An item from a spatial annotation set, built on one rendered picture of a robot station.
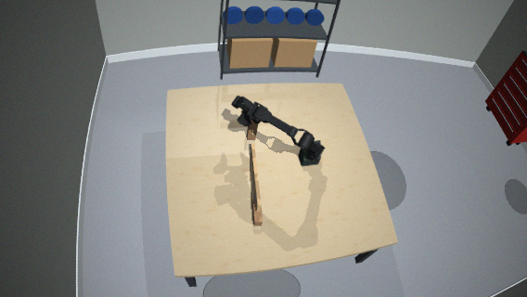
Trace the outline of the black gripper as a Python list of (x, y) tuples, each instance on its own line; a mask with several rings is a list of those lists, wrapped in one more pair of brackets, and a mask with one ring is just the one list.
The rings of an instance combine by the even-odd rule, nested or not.
[[(235, 107), (236, 109), (238, 109), (238, 107), (237, 107), (237, 103), (238, 103), (238, 100), (239, 100), (240, 98), (241, 98), (241, 96), (236, 96), (236, 98), (235, 98), (234, 101), (232, 102), (232, 106)], [(252, 118), (251, 118), (251, 120), (252, 120), (253, 122), (257, 123), (257, 124), (260, 123), (260, 122), (256, 122), (256, 121), (254, 121)]]

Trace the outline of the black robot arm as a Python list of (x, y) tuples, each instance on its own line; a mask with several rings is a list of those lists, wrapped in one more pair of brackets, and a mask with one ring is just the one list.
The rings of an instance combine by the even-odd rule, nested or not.
[[(258, 107), (258, 105), (260, 107)], [(238, 100), (237, 107), (240, 108), (241, 110), (245, 110), (245, 111), (241, 111), (241, 114), (237, 118), (238, 122), (242, 124), (243, 126), (251, 126), (251, 118), (256, 122), (271, 123), (276, 128), (287, 133), (287, 135), (292, 138), (293, 143), (295, 145), (297, 145), (301, 149), (306, 149), (307, 154), (313, 160), (318, 161), (319, 158), (321, 157), (324, 147), (320, 143), (314, 142), (315, 138), (307, 130), (304, 130), (302, 128), (297, 128), (293, 125), (291, 126), (281, 121), (276, 116), (274, 116), (268, 108), (262, 106), (261, 104), (255, 101), (254, 103), (252, 103), (245, 97), (241, 97)], [(246, 111), (248, 113), (246, 113)], [(297, 135), (298, 131), (305, 131), (305, 132), (303, 132), (302, 138), (297, 143), (294, 137)]]

